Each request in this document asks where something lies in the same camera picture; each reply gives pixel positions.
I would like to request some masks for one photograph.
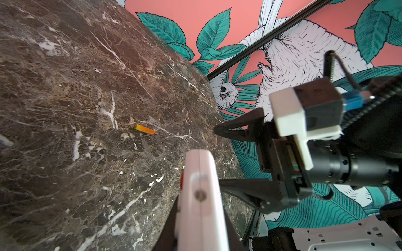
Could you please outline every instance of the blue connector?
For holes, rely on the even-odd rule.
[[[345,100],[345,112],[363,107],[365,97],[359,90],[353,90],[342,94]]]

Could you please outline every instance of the black cable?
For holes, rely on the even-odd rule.
[[[315,198],[317,198],[319,200],[330,200],[330,199],[332,199],[334,197],[334,190],[332,189],[332,185],[327,184],[327,186],[329,187],[329,190],[330,190],[327,195],[322,196],[322,195],[318,195],[318,194],[313,193],[311,196],[313,196],[313,197],[315,197]]]
[[[349,127],[355,121],[366,115],[369,111],[402,91],[402,74],[396,76],[394,79],[390,80],[388,83],[374,89],[371,93],[375,96],[374,100],[363,107],[356,114],[352,114],[349,118],[345,119],[345,122],[342,124],[342,130]]]
[[[349,83],[359,91],[362,90],[361,86],[356,82],[356,80],[352,77],[352,75],[346,70],[345,65],[342,62],[342,59],[335,53],[335,51],[327,51],[324,55],[324,76],[329,77],[330,81],[332,82],[332,73],[334,71],[334,63],[332,58],[336,58],[338,61],[342,71],[345,73],[346,78],[348,79]]]

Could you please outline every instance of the black metal rail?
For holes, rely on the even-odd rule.
[[[240,53],[238,53],[237,55],[226,61],[223,65],[219,66],[218,68],[207,74],[208,81],[211,81],[213,78],[215,78],[222,72],[228,70],[229,68],[240,62],[242,59],[251,55],[253,52],[257,51],[271,40],[277,38],[286,30],[290,29],[298,22],[302,21],[303,19],[307,18],[314,12],[318,11],[331,1],[332,0],[316,0],[311,4],[307,5],[305,8],[303,8],[298,13],[294,14],[291,18],[289,18],[286,22],[279,25],[277,28],[273,29],[271,32],[267,33],[259,40],[255,41],[253,44],[248,46],[246,49],[244,49],[243,51],[241,51]]]

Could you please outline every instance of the brown marble surface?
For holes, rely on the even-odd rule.
[[[206,77],[115,1],[2,0],[0,30],[1,249],[150,250],[188,150],[241,176]]]

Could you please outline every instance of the leaf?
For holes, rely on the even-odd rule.
[[[202,28],[197,38],[197,48],[201,53],[205,48],[216,49],[224,40],[230,28],[230,9],[214,16]]]
[[[366,189],[369,191],[371,198],[373,199],[373,203],[370,204],[370,207],[380,208],[380,207],[384,206],[385,204],[389,203],[389,200],[388,200],[388,197],[387,197],[387,194],[386,194],[384,188],[366,186]]]
[[[359,71],[352,74],[352,77],[357,83],[370,78],[376,78],[380,76],[396,76],[402,72],[402,65],[390,65],[390,66],[377,66],[364,71]],[[350,85],[347,78],[341,78],[334,82],[334,86],[339,86],[346,91],[351,91],[354,88]]]
[[[203,60],[220,60],[228,57],[233,57],[237,53],[241,52],[246,46],[245,45],[228,45],[222,48],[217,49],[216,51],[220,52],[220,54],[213,56],[211,58],[203,58]]]
[[[366,63],[379,53],[384,46],[391,18],[380,11],[374,10],[374,4],[369,4],[361,13],[355,27],[355,40],[361,57]]]
[[[201,65],[194,65],[202,74],[207,75],[209,73],[208,69]]]
[[[237,118],[237,116],[233,116],[233,115],[226,114],[226,113],[223,113],[223,112],[220,112],[220,114],[221,114],[222,118],[227,120],[227,121],[231,121],[231,120],[234,120],[235,118]]]
[[[236,81],[236,79],[240,76],[240,74],[242,74],[244,68],[247,65],[248,60],[250,59],[250,56],[251,55],[247,56],[246,58],[243,58],[240,61],[239,65],[236,68],[236,71],[234,71],[234,74],[233,74],[233,77],[232,77],[232,83]]]
[[[326,184],[313,184],[314,193],[327,195]],[[367,217],[359,203],[332,186],[334,196],[331,200],[319,200],[313,196],[300,201],[294,208],[282,211],[279,227],[318,228],[352,223]]]
[[[205,48],[201,51],[200,60],[213,60],[212,58],[215,56],[219,56],[222,52],[217,51],[211,47]]]
[[[145,26],[152,30],[166,43],[186,43],[186,37],[181,28],[172,20],[148,12],[136,12],[138,18]]]
[[[176,42],[168,43],[168,45],[177,51],[177,53],[182,55],[187,61],[190,61],[194,58],[194,52],[187,45]]]
[[[234,84],[238,84],[238,83],[248,81],[248,80],[250,80],[250,79],[252,79],[252,78],[254,78],[254,77],[256,77],[256,76],[258,76],[260,74],[261,74],[260,70],[249,72],[249,73],[244,74],[243,76],[241,76],[238,80],[236,80],[236,82]]]
[[[251,84],[251,85],[238,85],[238,88],[245,89],[248,91],[258,92],[260,89],[260,85]]]
[[[355,28],[356,28],[356,25],[352,25],[352,26],[347,27],[347,28],[345,28],[345,29],[347,29],[347,30],[354,30]]]
[[[367,214],[375,214],[386,204],[399,200],[398,196],[392,192],[389,187],[366,187],[369,191],[373,202],[365,206],[363,209]]]
[[[257,98],[253,97],[253,96],[249,96],[249,95],[239,94],[237,100],[239,100],[239,101],[257,101]]]
[[[388,201],[390,203],[399,201],[398,196],[389,187],[385,188],[385,192],[387,193]]]
[[[369,214],[378,214],[379,213],[379,208],[371,208],[369,206],[365,206],[363,208],[364,212],[369,215]]]
[[[227,82],[229,82],[229,70],[226,72],[226,76],[224,79],[224,83],[227,83]]]
[[[268,229],[274,229],[274,228],[278,227],[278,224],[279,224],[279,222],[272,221],[272,220],[267,220],[266,223],[267,223]]]
[[[379,0],[374,6],[376,11],[391,11],[402,7],[402,1],[400,0]]]
[[[386,13],[388,16],[392,17],[394,20],[402,22],[402,8],[392,10],[392,11],[387,11]]]
[[[213,63],[207,63],[207,62],[202,62],[202,61],[197,61],[197,62],[194,62],[193,65],[194,65],[195,67],[197,67],[197,66],[199,65],[199,66],[205,67],[205,68],[207,68],[207,69],[209,70],[209,69],[211,69],[215,64],[213,64]]]
[[[391,21],[386,42],[391,45],[402,46],[402,22],[395,20]]]
[[[255,143],[231,140],[240,167],[246,179],[270,179],[270,173],[262,173]]]
[[[255,105],[252,104],[247,104],[247,103],[240,103],[240,102],[235,102],[232,107],[235,108],[247,108],[247,109],[255,109]]]
[[[254,96],[258,95],[258,92],[256,92],[256,91],[248,91],[248,90],[241,90],[241,91],[239,91],[239,95],[254,97]]]
[[[239,116],[242,116],[242,115],[245,114],[245,112],[243,112],[243,111],[241,111],[241,110],[239,110],[239,109],[233,108],[233,107],[229,107],[229,108],[226,109],[225,111],[230,112],[230,113],[233,113],[233,114],[236,114],[236,115],[239,115]]]
[[[330,2],[329,4],[337,4],[337,3],[342,3],[346,0],[333,0],[332,2]]]

